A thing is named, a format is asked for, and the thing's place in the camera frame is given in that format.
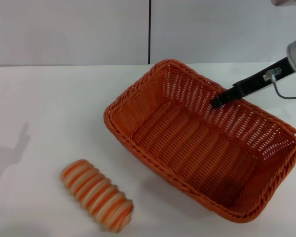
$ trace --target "white wall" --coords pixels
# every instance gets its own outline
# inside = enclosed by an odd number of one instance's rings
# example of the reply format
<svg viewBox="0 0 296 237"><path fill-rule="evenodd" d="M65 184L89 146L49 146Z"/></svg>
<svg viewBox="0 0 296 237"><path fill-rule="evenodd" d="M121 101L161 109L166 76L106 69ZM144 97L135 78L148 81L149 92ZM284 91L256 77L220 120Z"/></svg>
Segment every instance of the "white wall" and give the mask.
<svg viewBox="0 0 296 237"><path fill-rule="evenodd" d="M296 40L296 5L270 0L152 0L151 62L277 61Z"/></svg>
<svg viewBox="0 0 296 237"><path fill-rule="evenodd" d="M148 62L148 0L0 0L0 65Z"/></svg>

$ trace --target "basket rim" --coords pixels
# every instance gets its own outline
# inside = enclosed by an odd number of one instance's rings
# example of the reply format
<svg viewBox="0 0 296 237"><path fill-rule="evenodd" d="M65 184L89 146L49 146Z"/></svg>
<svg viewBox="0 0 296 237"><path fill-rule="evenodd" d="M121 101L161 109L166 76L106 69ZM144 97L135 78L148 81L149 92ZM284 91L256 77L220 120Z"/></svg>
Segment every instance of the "basket rim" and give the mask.
<svg viewBox="0 0 296 237"><path fill-rule="evenodd" d="M191 185L185 183L184 181L179 181L176 178L175 174L170 173L162 173L163 167L161 161L156 162L151 159L150 163L141 159L140 157L152 157L147 154L141 147L136 145L127 134L123 134L121 130L117 127L114 121L111 119L111 115L116 112L120 106L126 101L129 96L133 93L139 91L142 87L144 87L148 81L154 82L156 78L154 75L164 67L175 66L181 71L193 76L193 79L198 80L199 83L203 84L206 87L209 87L211 90L215 92L223 92L226 89L223 88L216 82L211 81L210 79L200 75L192 68L187 65L174 60L174 59L165 59L161 62L155 64L146 74L144 74L138 81L136 81L133 85L128 87L117 99L111 103L104 112L104 122L107 128L114 134L114 136L126 147L128 148L137 158L139 158L143 163L145 163L150 169L161 175L167 182L176 186L176 183L182 184L186 189L181 189L182 192L189 195L192 198L198 199L198 202L204 205L205 207L210 206L212 211L215 211L217 214L222 216L223 218L229 219L234 222L244 223L249 222L255 219L266 207L267 203L275 193L277 187L281 184L284 178L289 174L291 169L296 163L296 129L280 120L279 118L271 115L270 113L264 111L260 107L246 101L245 99L236 100L233 103L237 106L246 107L247 110L255 114L259 114L259 117L266 119L267 121L272 121L277 126L281 127L284 131L286 131L295 142L294 149L291 151L289 156L286 157L285 162L278 170L275 172L274 176L268 182L268 185L261 191L259 198L256 202L248 208L246 212L237 212L233 211L225 206L211 200L209 197L205 196L201 192L195 190Z"/></svg>

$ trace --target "white table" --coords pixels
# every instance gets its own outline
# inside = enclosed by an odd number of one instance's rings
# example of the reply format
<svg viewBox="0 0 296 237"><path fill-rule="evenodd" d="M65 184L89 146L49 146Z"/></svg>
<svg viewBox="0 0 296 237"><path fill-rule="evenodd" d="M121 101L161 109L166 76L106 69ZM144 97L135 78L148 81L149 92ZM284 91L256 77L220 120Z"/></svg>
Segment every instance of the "white table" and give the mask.
<svg viewBox="0 0 296 237"><path fill-rule="evenodd" d="M271 63L190 65L224 87ZM234 224L165 183L106 129L105 108L151 66L0 68L0 237L102 237L59 180L85 158L134 201L125 237L296 236L296 166L264 212ZM296 95L296 76L278 83ZM247 99L296 128L296 100L268 87Z"/></svg>

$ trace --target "wicker basket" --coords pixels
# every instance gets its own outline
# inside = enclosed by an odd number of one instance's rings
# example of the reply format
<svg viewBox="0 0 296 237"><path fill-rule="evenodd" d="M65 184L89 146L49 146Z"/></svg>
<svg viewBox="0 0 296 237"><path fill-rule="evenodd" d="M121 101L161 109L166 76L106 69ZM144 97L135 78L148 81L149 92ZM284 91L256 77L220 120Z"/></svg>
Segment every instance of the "wicker basket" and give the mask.
<svg viewBox="0 0 296 237"><path fill-rule="evenodd" d="M139 160L221 217L254 220L296 163L296 129L175 60L156 64L104 113Z"/></svg>

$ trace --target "basket bottom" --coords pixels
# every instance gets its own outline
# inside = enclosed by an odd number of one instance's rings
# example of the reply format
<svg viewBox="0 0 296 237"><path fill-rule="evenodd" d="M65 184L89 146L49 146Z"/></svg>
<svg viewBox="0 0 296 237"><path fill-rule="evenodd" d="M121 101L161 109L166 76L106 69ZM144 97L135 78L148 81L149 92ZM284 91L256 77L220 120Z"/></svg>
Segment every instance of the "basket bottom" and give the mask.
<svg viewBox="0 0 296 237"><path fill-rule="evenodd" d="M160 104L133 140L165 170L225 207L234 205L260 165L243 143L169 102Z"/></svg>

